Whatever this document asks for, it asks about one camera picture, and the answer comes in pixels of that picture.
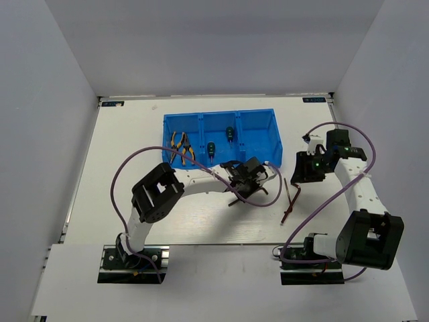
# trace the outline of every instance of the pliers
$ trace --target pliers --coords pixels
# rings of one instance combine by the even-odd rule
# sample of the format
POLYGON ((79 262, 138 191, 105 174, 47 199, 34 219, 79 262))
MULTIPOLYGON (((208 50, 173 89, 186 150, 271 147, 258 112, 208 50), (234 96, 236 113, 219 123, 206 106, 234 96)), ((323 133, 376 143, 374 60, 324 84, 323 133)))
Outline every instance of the pliers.
MULTIPOLYGON (((186 134, 185 132, 183 132, 182 137, 184 136, 184 140, 183 140, 183 150, 182 150, 182 154, 186 154, 187 151, 189 151, 190 155, 192 156, 193 161, 195 161, 195 153, 194 153, 194 149, 192 149, 192 146, 190 146, 189 143, 189 138, 188 138, 188 134, 186 134)), ((185 158, 182 157, 182 164, 185 165, 186 161, 185 158)))
MULTIPOLYGON (((174 137, 176 136, 176 131, 174 131, 173 132, 173 134, 172 134, 172 139, 171 139, 171 146, 172 146, 172 149, 173 150, 176 150, 176 151, 178 151, 179 150, 179 148, 180 148, 180 146, 182 146, 182 144, 183 144, 183 141, 185 140, 185 132, 182 132, 182 138, 180 138, 180 142, 179 143, 177 143, 177 145, 174 143, 174 137)), ((172 153, 172 156, 171 156, 171 158, 170 158, 170 164, 171 163, 173 163, 173 161, 174 161, 174 158, 176 157, 176 154, 175 153, 172 153)))

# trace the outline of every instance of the black bracket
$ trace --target black bracket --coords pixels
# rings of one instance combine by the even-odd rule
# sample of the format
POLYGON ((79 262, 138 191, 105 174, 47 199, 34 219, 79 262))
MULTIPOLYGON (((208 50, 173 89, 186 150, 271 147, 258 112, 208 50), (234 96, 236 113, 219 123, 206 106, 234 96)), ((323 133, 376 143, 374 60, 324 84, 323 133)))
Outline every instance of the black bracket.
MULTIPOLYGON (((302 137, 305 142, 310 142, 310 136, 302 137)), ((338 161, 343 158, 359 158, 367 160, 361 148, 352 147, 349 139, 349 131, 346 129, 333 129, 326 133, 326 149, 320 153, 316 149, 315 155, 301 151, 296 154, 295 171, 291 183, 320 182, 325 179, 326 173, 334 172, 338 161)))
POLYGON ((156 223, 172 210, 184 193, 184 185, 174 175, 167 163, 158 164, 133 188, 131 202, 140 215, 141 222, 156 223))
MULTIPOLYGON (((268 192, 257 181, 259 175, 265 172, 265 168, 256 157, 248 159, 246 163, 230 161, 221 163, 220 166, 228 172, 231 179, 231 186, 237 189, 238 193, 244 199, 249 198, 259 190, 268 195, 268 192)), ((230 207, 239 201, 237 199, 228 206, 230 207)))
POLYGON ((388 270, 404 231, 401 217, 353 211, 336 240, 340 263, 388 270), (376 237, 368 237, 370 229, 376 237))

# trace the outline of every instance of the white wall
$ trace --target white wall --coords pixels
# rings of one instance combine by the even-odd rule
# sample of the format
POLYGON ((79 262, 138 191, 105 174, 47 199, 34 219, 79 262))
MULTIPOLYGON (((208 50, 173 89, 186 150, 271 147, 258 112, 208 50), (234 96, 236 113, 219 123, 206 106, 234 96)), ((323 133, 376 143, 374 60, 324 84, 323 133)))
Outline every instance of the white wall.
POLYGON ((428 75, 429 2, 386 0, 334 96, 341 119, 373 139, 375 187, 405 221, 397 258, 419 321, 429 321, 428 75))
POLYGON ((43 0, 0 2, 0 312, 27 321, 97 98, 43 0))
POLYGON ((95 93, 334 91, 383 0, 46 0, 95 93))

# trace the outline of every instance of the cable tie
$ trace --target cable tie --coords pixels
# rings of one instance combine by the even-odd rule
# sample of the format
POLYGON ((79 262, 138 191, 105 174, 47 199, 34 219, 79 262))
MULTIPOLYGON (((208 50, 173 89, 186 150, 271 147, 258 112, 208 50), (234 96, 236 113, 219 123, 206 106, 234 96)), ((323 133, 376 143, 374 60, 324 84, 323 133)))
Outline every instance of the cable tie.
POLYGON ((363 174, 363 177, 365 177, 365 178, 371 178, 372 177, 369 173, 364 172, 364 170, 359 171, 358 173, 355 174, 355 176, 360 176, 361 174, 363 174))
POLYGON ((211 176, 213 177, 213 179, 218 180, 218 178, 216 177, 216 172, 214 170, 212 170, 210 172, 211 176))

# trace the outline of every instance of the white table surface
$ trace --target white table surface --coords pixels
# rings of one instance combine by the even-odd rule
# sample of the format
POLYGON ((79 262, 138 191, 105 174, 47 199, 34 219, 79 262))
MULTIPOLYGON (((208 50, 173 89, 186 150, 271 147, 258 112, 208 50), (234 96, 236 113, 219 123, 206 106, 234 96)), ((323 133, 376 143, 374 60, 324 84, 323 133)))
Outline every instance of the white table surface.
MULTIPOLYGON (((271 246, 170 248, 162 285, 97 284, 103 245, 54 245, 33 315, 48 322, 386 321, 416 318, 399 266, 344 285, 282 286, 271 246)), ((345 267, 345 276, 359 268, 345 267)))
MULTIPOLYGON (((314 125, 332 121, 327 103, 303 103, 299 97, 204 97, 126 101, 123 107, 101 107, 82 178, 71 213, 65 244, 113 244, 123 231, 109 199, 111 179, 132 152, 162 145, 163 116, 170 113, 273 108, 283 144, 282 174, 292 176, 296 152, 306 150, 302 136, 314 125)), ((315 133, 326 137, 325 126, 315 133)), ((128 163, 117 181, 115 196, 126 220, 131 212, 131 187, 162 161, 161 152, 146 152, 128 163)), ((254 201, 266 203, 278 191, 278 180, 264 186, 270 194, 258 193, 254 201)), ((180 200, 171 213, 156 223, 148 244, 282 243, 317 206, 341 188, 334 174, 324 182, 303 184, 302 193, 284 225, 288 207, 286 192, 268 208, 234 200, 229 193, 192 195, 180 200)), ((296 189, 290 187, 292 195, 296 189)), ((343 196, 321 212, 296 237, 309 232, 338 233, 349 216, 343 196)))

